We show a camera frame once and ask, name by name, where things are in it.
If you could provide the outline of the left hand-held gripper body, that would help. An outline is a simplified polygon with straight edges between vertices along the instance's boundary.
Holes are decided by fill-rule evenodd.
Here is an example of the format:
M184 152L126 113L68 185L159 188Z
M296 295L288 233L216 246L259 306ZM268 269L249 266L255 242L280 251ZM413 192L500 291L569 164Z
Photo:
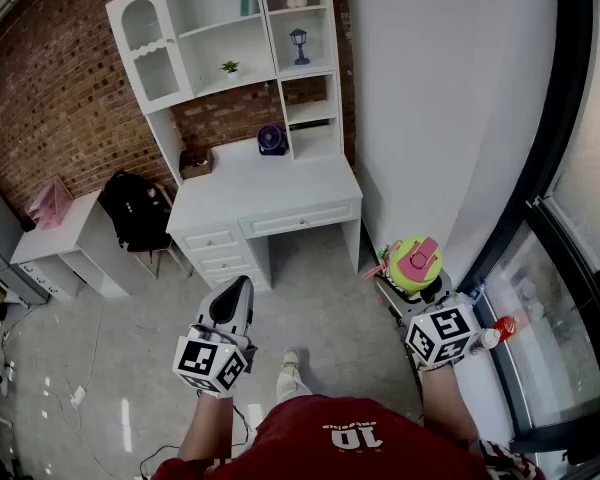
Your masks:
M247 376L239 351L252 342L246 334L231 334L197 320L180 336L172 370L190 387L215 398L231 398L237 382Z

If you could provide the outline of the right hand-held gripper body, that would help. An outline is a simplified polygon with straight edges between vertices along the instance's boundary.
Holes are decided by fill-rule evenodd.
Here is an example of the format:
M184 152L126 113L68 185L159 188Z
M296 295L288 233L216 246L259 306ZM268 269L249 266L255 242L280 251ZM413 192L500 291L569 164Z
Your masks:
M478 335L471 299L454 292L439 304L401 301L399 335L417 369L433 370L455 363Z

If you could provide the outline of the green can with pink lid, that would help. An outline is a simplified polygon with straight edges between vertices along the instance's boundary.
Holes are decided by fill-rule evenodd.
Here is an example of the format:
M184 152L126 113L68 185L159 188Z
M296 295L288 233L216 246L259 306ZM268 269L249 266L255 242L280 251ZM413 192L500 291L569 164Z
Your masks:
M431 287L440 277L443 265L438 243L431 237L397 240L379 251L378 261L362 277L379 277L405 301Z

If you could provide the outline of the person's right forearm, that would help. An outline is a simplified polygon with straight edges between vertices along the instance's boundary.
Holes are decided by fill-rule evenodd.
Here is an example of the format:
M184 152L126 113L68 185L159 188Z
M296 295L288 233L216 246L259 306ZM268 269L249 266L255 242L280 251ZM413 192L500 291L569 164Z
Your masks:
M424 371L421 388L424 426L429 431L463 448L478 441L477 426L464 402L451 364Z

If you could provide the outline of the white desk hutch shelf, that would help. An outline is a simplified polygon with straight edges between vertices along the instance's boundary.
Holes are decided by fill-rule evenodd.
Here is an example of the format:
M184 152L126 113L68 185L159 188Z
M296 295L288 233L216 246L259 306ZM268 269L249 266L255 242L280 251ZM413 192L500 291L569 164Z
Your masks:
M167 0L167 5L193 91L185 102L275 82L291 156L309 160L343 153L333 0L308 0L297 9L289 9L285 0L259 0L260 13L247 17L240 15L240 0ZM296 28L307 32L303 50L310 63L305 66L294 64L297 48L289 34ZM237 79L229 80L220 70L229 60L240 63ZM144 116L173 179L181 184L183 141L170 113L174 106Z

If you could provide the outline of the person's left hand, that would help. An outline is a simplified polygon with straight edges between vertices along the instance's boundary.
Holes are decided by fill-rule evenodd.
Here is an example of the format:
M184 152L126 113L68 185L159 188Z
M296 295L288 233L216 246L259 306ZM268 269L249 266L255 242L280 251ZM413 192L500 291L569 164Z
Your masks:
M249 342L247 346L240 347L239 351L245 359L245 368L243 372L245 375L250 374L258 347L252 342Z

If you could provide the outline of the white bottle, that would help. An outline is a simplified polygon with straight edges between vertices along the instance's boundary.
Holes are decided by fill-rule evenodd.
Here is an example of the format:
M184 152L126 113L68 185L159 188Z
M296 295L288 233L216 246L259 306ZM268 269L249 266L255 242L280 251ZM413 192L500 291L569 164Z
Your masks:
M478 337L470 347L471 354L478 354L495 348L500 342L501 332L498 329L481 329Z

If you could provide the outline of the red bottle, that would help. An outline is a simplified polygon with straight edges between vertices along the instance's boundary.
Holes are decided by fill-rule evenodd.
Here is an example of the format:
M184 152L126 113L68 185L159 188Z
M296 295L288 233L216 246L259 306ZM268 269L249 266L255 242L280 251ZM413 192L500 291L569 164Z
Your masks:
M499 342L504 343L518 331L519 317L516 315L506 315L500 317L492 326L499 332Z

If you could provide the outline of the person's beige trouser leg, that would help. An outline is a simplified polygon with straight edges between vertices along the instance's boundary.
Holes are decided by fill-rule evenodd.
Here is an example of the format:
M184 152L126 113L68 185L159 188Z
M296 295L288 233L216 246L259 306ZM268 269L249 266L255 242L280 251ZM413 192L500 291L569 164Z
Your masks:
M282 404L288 400L312 395L303 382L299 369L293 365L284 366L276 381L276 402Z

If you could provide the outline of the black backpack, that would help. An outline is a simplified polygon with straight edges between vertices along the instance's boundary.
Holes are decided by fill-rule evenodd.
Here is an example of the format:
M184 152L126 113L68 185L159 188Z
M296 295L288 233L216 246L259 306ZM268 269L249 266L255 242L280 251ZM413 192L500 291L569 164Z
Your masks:
M158 185L121 170L106 182L99 199L121 248L130 253L152 253L171 245L166 232L171 206Z

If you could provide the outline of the brown wooden organizer box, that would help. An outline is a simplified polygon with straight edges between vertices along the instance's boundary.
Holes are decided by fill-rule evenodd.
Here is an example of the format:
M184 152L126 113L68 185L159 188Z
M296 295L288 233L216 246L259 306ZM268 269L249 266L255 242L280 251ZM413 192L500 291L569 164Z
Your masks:
M210 148L183 150L179 158L179 172L184 180L210 174L213 170L214 156Z

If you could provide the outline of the person's red shirt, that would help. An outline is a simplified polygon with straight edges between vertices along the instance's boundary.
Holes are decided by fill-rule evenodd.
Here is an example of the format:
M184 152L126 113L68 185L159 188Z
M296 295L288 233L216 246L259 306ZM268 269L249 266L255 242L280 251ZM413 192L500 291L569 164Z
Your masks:
M151 480L546 480L531 461L481 440L464 449L364 398L300 396L276 406L225 465L164 461Z

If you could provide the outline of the white side cabinet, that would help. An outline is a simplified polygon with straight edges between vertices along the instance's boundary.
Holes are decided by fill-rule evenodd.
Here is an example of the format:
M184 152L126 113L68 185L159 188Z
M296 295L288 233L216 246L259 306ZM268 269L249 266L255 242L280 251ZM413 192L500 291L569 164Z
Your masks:
M73 201L62 223L21 237L11 258L52 297L70 301L83 285L104 298L142 289L142 273L119 243L113 222L94 191Z

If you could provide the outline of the white glass cabinet door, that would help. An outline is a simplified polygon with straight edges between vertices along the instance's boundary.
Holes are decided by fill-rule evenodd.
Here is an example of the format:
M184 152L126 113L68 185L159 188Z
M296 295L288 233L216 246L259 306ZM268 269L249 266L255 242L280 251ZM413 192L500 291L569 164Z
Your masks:
M167 0L113 0L106 10L143 114L193 98Z

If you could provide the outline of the black window frame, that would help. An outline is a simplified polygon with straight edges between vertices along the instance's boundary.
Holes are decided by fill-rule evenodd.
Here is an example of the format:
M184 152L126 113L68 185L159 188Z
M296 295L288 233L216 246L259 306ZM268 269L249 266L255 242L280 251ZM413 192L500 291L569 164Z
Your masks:
M534 141L461 286L481 323L517 319L491 353L510 448L550 477L600 475L600 0L557 0Z

